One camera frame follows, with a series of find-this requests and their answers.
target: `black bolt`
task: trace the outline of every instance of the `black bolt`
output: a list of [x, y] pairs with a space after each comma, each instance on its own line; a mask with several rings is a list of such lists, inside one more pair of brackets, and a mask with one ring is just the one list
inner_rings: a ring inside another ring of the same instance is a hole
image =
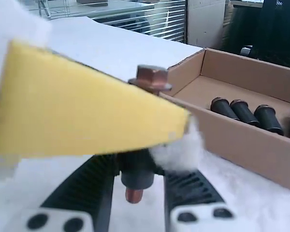
[[255, 117], [260, 122], [261, 128], [279, 135], [284, 135], [284, 131], [275, 114], [275, 109], [269, 105], [259, 105], [254, 113]]
[[246, 101], [233, 100], [230, 103], [230, 107], [242, 122], [256, 127], [260, 126], [259, 121], [248, 108], [248, 103]]
[[229, 106], [228, 100], [225, 98], [220, 97], [214, 98], [211, 104], [211, 111], [238, 121], [240, 120]]

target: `white table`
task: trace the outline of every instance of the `white table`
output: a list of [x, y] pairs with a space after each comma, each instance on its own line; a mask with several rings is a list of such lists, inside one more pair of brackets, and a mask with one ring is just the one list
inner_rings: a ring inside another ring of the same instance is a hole
[[[182, 43], [97, 24], [86, 18], [66, 18], [58, 22], [55, 27], [61, 30], [54, 33], [50, 41], [51, 48], [124, 81], [135, 76], [136, 64], [169, 67], [200, 50]], [[79, 33], [73, 36], [77, 28]], [[85, 32], [99, 36], [80, 41]], [[108, 37], [104, 37], [105, 33], [116, 34], [117, 40], [111, 43]], [[93, 40], [105, 43], [97, 46]], [[0, 182], [0, 230], [20, 210], [38, 207], [89, 157], [22, 160], [13, 179]], [[200, 170], [226, 202], [256, 224], [260, 232], [290, 232], [289, 190], [210, 153], [201, 157]], [[117, 177], [109, 231], [163, 232], [162, 177], [155, 177], [153, 186], [144, 192], [143, 200], [137, 205], [126, 203], [124, 190]]]

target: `black rubber grip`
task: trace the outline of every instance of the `black rubber grip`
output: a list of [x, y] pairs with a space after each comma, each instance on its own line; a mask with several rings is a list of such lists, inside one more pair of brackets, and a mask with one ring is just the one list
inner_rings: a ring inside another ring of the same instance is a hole
[[164, 172], [165, 228], [170, 230], [170, 213], [182, 205], [224, 202], [220, 194], [200, 171], [191, 173]]
[[93, 156], [73, 172], [41, 207], [84, 211], [91, 215], [96, 232], [108, 232], [115, 155]]

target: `white cotton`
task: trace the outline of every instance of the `white cotton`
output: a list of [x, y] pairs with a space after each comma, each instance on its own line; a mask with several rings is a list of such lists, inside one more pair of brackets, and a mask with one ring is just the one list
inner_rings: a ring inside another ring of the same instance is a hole
[[180, 140], [149, 149], [154, 162], [167, 171], [193, 171], [205, 151], [197, 119], [190, 117], [188, 128]]

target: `black chair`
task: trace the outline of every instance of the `black chair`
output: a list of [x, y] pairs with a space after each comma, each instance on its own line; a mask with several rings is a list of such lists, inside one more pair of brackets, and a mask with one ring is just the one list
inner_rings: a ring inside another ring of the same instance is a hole
[[254, 44], [243, 48], [244, 53], [290, 67], [290, 0], [264, 0]]

